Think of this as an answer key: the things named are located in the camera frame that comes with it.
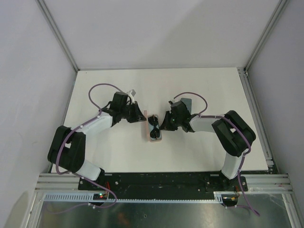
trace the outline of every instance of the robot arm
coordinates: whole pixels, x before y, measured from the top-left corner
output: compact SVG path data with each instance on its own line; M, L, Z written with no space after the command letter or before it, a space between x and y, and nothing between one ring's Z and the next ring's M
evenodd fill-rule
M129 93L116 92L112 101L109 102L109 108L107 106L102 108L102 112L97 118L84 126L81 125L65 144L59 166L95 181L104 170L85 159L86 138L113 127L121 119L126 119L129 123L145 121L146 118L140 111L137 102L134 101L133 95L135 95L133 90ZM50 162L56 163L60 147L70 132L71 128L69 127L60 126L57 128L47 156Z
M248 149L240 134L236 131L233 132L232 126L223 119L216 120L212 117L201 118L198 114L191 115L182 101L170 102L170 104L171 111L166 112L160 130L176 131L178 127L182 127L185 132L205 131L215 133L227 152L221 173L229 180L234 179L242 161L243 153ZM256 135L237 112L229 111L225 114L225 118L229 119L252 145Z

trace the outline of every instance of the sunglasses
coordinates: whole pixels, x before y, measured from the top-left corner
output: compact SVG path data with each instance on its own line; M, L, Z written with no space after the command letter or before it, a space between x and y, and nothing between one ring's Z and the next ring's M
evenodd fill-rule
M148 118L148 122L153 126L153 130L150 131L150 137L153 139L158 139L161 136L161 132L159 129L158 118L153 115Z

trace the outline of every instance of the white table surface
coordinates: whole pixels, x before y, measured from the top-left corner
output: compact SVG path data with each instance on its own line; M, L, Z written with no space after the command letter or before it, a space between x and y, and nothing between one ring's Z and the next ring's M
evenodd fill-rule
M97 114L96 107L88 99L88 91L98 83L111 83L126 92L134 89L141 111L157 114L160 124L165 111L170 109L168 101L186 91L206 98L206 115L235 110L257 136L243 170L267 170L236 68L79 71L65 126L75 127ZM104 106L112 100L115 92L112 87L99 86L92 91L92 99ZM192 113L204 109L200 98L192 95L183 97L192 98ZM85 158L106 172L219 171L224 164L226 152L214 133L185 133L179 129L175 132L162 131L162 137L160 142L149 142L145 123L122 120L114 127L86 139Z

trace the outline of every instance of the metal base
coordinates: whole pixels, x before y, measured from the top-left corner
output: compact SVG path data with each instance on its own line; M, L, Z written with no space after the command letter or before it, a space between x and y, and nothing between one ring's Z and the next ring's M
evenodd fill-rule
M43 212L38 228L291 228L282 195L248 195L255 216L246 209L212 203L118 203L109 209L83 206L67 214ZM245 205L240 197L239 204ZM45 202L51 211L78 203Z
M248 192L250 195L275 195L280 194L285 202L287 214L290 219L290 227L301 227L301 215L296 211L294 204L294 193L287 174L249 174L244 175L247 180ZM24 227L34 228L38 224L39 215L42 210L43 202L104 202L103 200L92 200L94 193L104 193L104 191L85 191L78 190L79 178L66 174L59 176L58 174L41 174L35 189L35 197L32 202L32 208L29 212L30 217ZM222 195L235 194L231 192L213 192L213 200L135 200L120 199L118 202L131 203L222 203Z

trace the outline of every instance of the purple cable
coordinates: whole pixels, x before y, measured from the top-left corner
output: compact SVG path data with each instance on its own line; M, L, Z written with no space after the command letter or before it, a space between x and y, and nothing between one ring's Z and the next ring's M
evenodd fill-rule
M173 99L175 99L176 97L178 97L178 96L180 96L180 95L183 95L183 94L192 94L192 95L195 95L195 96L199 96L201 99L203 99L203 101L204 101L205 104L206 104L206 107L205 107L205 109L204 109L203 111L200 111L200 112L199 112L199 115L202 114L204 111L207 110L207 108L208 108L208 103L207 103L206 99L205 99L204 97L202 97L201 95L196 94L196 93L193 93L193 92L183 92L183 93L181 93L181 94L176 95Z
M238 175L237 175L238 184L240 185L241 191L242 191L242 193L243 193L243 196L244 196L244 199L245 199L246 203L248 204L248 207L250 208L250 210L253 211L253 213L254 213L256 216L260 217L260 216L261 216L260 213L259 213L257 210L255 210L255 209L251 206L251 204L250 204L250 202L249 202L249 200L248 200L248 198L247 198L247 196L246 196L246 194L245 194L245 192L244 192L244 190L243 190L243 187L242 187L242 183L241 183L241 171L240 171L240 169L241 169L242 166L243 166L244 160L245 160L245 156L243 155L241 164L240 164L240 166L239 166L239 168L238 168L238 171L237 171L237 174L238 174ZM247 206L245 206L245 205L240 205L239 207L247 208Z
M118 87L116 87L116 86L114 86L114 85L112 85L112 84L109 84L109 83L99 83L99 84L96 84L96 85L94 85L94 86L92 86L92 87L90 88L90 90L89 90L89 92L88 92L89 100L91 101L91 103L92 103L94 106L96 106L96 107L98 108L99 113L98 113L97 116L93 117L92 119L90 119L90 120L84 122L83 124L79 125L78 127L74 128L74 129L65 137L65 139L63 140L63 142L62 142L62 144L61 144L61 146L60 146L60 148L59 148L59 151L58 151L58 155L57 155L57 158L56 158L56 165L55 165L56 172L57 172L59 175L69 173L69 171L65 171L65 172L60 172L60 171L59 171L59 161L60 161L60 157L61 157L62 151L63 151L63 149L64 149L64 147L65 147L65 145L66 145L68 139L71 137L71 135L72 135L75 131L77 131L78 129L80 129L81 126L85 126L85 125L89 124L90 122L92 122L92 121L94 121L95 119L97 119L97 117L101 114L101 112L102 112L101 107L100 107L98 104L96 104L96 103L92 100L92 98L91 98L91 92L92 92L92 90L93 90L95 87L97 87L97 86L105 86L105 85L106 85L106 86L112 86L112 87L114 87L115 89L117 89L118 91L122 92L122 90L121 90L120 88L118 88ZM96 205L94 205L96 208L109 208L109 207L113 206L113 205L117 202L117 196L116 196L115 193L112 192L111 190L109 190L109 189L107 189L107 188L105 188L105 187L103 187L103 186L101 186L101 185L95 183L94 181L92 181L92 180L90 180L90 179L88 179L88 178L82 177L82 176L80 176L80 175L78 175L78 174L76 174L76 173L74 173L74 175L76 175L76 176L78 176L78 177L80 177L80 178L82 178L82 179L84 179L84 180L86 180L86 181L88 181L88 182L90 182L90 183L92 183L92 184L94 184L94 185L96 185L96 186L98 186L98 187L100 187L100 188L102 188L102 189L104 189L104 190L110 192L110 193L114 196L115 201L114 201L112 204L107 205L107 206L96 206ZM83 205L87 205L87 204L86 204L86 203L78 204L78 205L75 205L75 206L73 206L73 207L71 207L71 208L69 208L69 209L67 209L67 210L60 211L60 212L50 212L50 211L48 211L48 210L47 210L47 211L50 212L50 213L52 213L52 214L60 214L60 213L68 212L68 211L70 211L70 210L73 210L74 208L77 208L77 207L80 207L80 206L83 206Z

